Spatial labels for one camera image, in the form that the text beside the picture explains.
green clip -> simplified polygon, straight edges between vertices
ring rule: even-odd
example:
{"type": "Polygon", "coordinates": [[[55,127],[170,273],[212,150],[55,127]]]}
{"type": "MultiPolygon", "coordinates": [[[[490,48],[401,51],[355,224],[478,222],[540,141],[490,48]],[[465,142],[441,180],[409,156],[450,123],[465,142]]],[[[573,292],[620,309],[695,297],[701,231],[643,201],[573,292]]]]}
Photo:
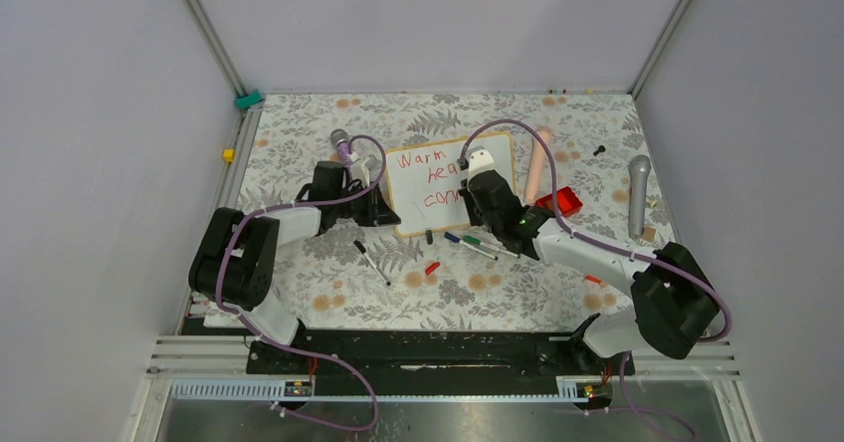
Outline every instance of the green clip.
{"type": "Polygon", "coordinates": [[[238,108],[239,111],[243,109],[248,109],[249,107],[257,104],[258,102],[262,101],[264,97],[261,96],[261,93],[258,91],[252,91],[251,94],[245,97],[239,97],[235,99],[235,107],[238,108]]]}

marker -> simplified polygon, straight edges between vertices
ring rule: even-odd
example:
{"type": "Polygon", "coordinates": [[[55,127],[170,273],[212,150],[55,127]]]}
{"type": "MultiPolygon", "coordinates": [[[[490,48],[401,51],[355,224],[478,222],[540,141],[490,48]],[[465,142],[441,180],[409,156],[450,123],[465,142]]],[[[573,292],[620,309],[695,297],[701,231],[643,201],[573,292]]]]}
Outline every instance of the marker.
{"type": "Polygon", "coordinates": [[[484,250],[482,250],[482,249],[478,248],[477,246],[470,245],[469,243],[467,243],[467,242],[465,242],[465,241],[461,240],[460,238],[458,238],[458,237],[456,237],[456,236],[452,235],[452,234],[451,234],[451,233],[449,233],[448,231],[446,232],[446,239],[447,239],[447,240],[449,240],[449,241],[452,241],[452,242],[454,242],[454,243],[460,243],[461,245],[463,245],[463,246],[465,246],[465,247],[469,248],[470,250],[472,250],[472,251],[474,251],[474,252],[476,252],[476,253],[481,253],[482,255],[486,256],[487,258],[489,258],[489,259],[491,259],[491,260],[499,261],[499,257],[498,257],[498,256],[496,256],[496,255],[491,255],[491,254],[487,253],[486,251],[484,251],[484,250]]]}
{"type": "Polygon", "coordinates": [[[467,243],[472,243],[473,245],[478,245],[478,246],[480,246],[481,248],[486,248],[486,249],[488,249],[488,250],[493,250],[493,251],[495,251],[495,252],[497,252],[497,253],[504,253],[504,254],[506,254],[506,255],[510,255],[510,256],[512,256],[512,257],[514,257],[514,258],[519,258],[519,257],[521,256],[521,255],[517,255],[516,253],[513,253],[513,252],[510,252],[510,251],[507,251],[507,250],[505,250],[504,248],[499,248],[499,247],[498,247],[498,246],[496,246],[496,245],[491,245],[490,243],[484,243],[483,241],[479,240],[478,238],[475,238],[474,236],[464,235],[464,236],[463,236],[463,241],[465,241],[465,242],[467,242],[467,243]]]}
{"type": "Polygon", "coordinates": [[[369,266],[371,266],[373,270],[378,272],[378,276],[380,276],[381,279],[384,280],[384,283],[386,283],[387,286],[390,286],[390,279],[387,278],[387,275],[385,275],[383,271],[379,270],[378,267],[375,266],[375,262],[372,261],[372,258],[369,258],[369,255],[366,254],[366,248],[363,248],[363,243],[354,240],[354,246],[357,247],[357,251],[359,251],[360,254],[363,255],[363,258],[366,258],[366,262],[369,263],[369,266]]]}

black marker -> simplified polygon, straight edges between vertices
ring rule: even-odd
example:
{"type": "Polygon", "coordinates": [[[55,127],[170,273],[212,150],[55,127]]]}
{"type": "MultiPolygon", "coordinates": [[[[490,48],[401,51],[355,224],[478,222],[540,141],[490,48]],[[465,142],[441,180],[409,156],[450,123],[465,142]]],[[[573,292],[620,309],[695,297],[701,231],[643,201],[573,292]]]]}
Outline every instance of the black marker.
{"type": "Polygon", "coordinates": [[[366,262],[369,263],[369,266],[371,266],[373,270],[378,272],[378,276],[380,276],[381,279],[384,280],[384,283],[386,283],[387,286],[390,286],[391,283],[389,278],[387,278],[387,275],[385,275],[383,271],[379,270],[378,267],[375,266],[375,262],[372,261],[372,258],[369,258],[369,255],[366,254],[366,248],[363,248],[363,243],[354,240],[354,246],[357,247],[357,251],[359,251],[360,254],[363,255],[363,258],[366,258],[366,262]]]}

gray microphone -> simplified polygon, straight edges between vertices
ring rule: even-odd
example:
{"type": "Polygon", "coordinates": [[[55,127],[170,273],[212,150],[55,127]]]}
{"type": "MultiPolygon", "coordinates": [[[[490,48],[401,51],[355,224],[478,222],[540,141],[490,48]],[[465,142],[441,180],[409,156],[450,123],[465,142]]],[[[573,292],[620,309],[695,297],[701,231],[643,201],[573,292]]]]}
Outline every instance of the gray microphone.
{"type": "Polygon", "coordinates": [[[340,161],[343,165],[351,168],[354,161],[357,160],[357,155],[348,146],[348,133],[346,133],[342,128],[338,128],[333,131],[328,138],[331,140],[331,144],[334,145],[334,148],[337,149],[337,155],[339,155],[340,161]]]}
{"type": "Polygon", "coordinates": [[[648,173],[651,172],[651,159],[646,155],[636,155],[630,160],[627,170],[630,172],[630,214],[627,229],[630,238],[639,239],[645,231],[645,196],[648,193],[648,173]]]}

red handwritten text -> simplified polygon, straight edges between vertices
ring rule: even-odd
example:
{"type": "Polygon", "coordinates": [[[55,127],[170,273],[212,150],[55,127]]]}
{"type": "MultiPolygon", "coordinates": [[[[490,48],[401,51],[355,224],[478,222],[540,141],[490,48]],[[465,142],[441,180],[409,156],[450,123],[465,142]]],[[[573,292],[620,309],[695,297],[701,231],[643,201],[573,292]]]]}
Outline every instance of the red handwritten text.
{"type": "Polygon", "coordinates": [[[434,205],[447,205],[449,203],[457,203],[460,201],[460,193],[457,190],[448,190],[446,192],[438,191],[433,195],[425,197],[425,206],[430,207],[434,205]]]}
{"type": "Polygon", "coordinates": [[[440,178],[446,178],[449,174],[457,174],[457,165],[454,163],[449,163],[448,166],[441,166],[436,169],[428,168],[428,183],[439,180],[440,178]]]}
{"type": "Polygon", "coordinates": [[[410,153],[402,153],[401,159],[398,162],[398,166],[400,168],[407,168],[414,162],[416,163],[428,163],[430,161],[437,161],[446,158],[446,153],[440,150],[434,150],[433,153],[428,153],[425,155],[416,155],[413,159],[411,159],[410,153]]]}

